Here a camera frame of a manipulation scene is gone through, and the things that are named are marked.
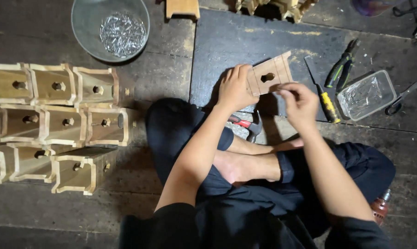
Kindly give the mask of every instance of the hammer head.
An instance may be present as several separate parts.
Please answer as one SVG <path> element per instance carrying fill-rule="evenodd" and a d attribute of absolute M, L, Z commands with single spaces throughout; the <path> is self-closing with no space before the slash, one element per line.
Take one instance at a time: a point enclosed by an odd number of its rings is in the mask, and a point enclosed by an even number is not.
<path fill-rule="evenodd" d="M 250 131 L 250 134 L 247 137 L 247 141 L 254 143 L 256 141 L 256 136 L 262 131 L 262 119 L 258 110 L 254 110 L 253 122 L 250 124 L 248 130 Z"/>

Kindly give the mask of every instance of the scissors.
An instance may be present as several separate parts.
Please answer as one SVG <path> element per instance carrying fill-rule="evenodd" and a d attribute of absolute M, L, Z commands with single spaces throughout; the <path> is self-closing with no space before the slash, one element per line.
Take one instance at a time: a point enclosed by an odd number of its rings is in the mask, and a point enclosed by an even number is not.
<path fill-rule="evenodd" d="M 399 94 L 399 96 L 394 100 L 393 104 L 389 105 L 387 109 L 385 109 L 385 114 L 388 116 L 392 116 L 396 114 L 402 108 L 402 99 L 405 98 L 410 92 L 417 88 L 417 82 L 413 85 L 408 87 L 403 93 Z"/>

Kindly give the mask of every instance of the black scissors handle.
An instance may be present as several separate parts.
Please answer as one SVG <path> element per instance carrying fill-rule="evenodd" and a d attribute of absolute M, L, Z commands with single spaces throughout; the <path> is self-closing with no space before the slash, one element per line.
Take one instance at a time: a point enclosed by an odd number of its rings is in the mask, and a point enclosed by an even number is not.
<path fill-rule="evenodd" d="M 387 109 L 385 109 L 385 114 L 393 116 L 400 111 L 400 109 L 402 109 L 402 96 L 398 97 L 393 104 L 389 105 Z"/>

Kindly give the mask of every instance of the pliers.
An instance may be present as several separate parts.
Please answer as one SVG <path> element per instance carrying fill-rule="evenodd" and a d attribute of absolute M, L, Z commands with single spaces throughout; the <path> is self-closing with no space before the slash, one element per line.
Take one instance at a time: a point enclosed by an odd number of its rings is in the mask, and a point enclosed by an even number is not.
<path fill-rule="evenodd" d="M 341 73 L 338 84 L 336 86 L 336 93 L 342 90 L 348 80 L 349 72 L 351 71 L 351 68 L 355 62 L 355 54 L 358 51 L 360 44 L 361 41 L 359 39 L 354 39 L 348 44 L 347 49 L 342 54 L 342 57 L 331 69 L 330 74 L 328 75 L 325 82 L 325 87 L 333 87 L 336 79 Z"/>

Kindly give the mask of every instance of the hammer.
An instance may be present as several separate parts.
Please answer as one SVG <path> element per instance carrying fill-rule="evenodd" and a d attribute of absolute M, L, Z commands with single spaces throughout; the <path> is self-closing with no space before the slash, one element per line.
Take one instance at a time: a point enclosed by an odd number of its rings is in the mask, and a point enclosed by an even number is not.
<path fill-rule="evenodd" d="M 228 121 L 234 123 L 235 125 L 240 125 L 250 132 L 247 137 L 247 141 L 250 143 L 254 143 L 256 141 L 256 136 L 259 135 L 262 131 L 262 119 L 261 115 L 259 115 L 259 111 L 255 110 L 253 119 L 257 117 L 257 122 L 250 122 L 247 120 L 242 120 L 238 116 L 234 116 L 233 114 L 228 118 Z"/>

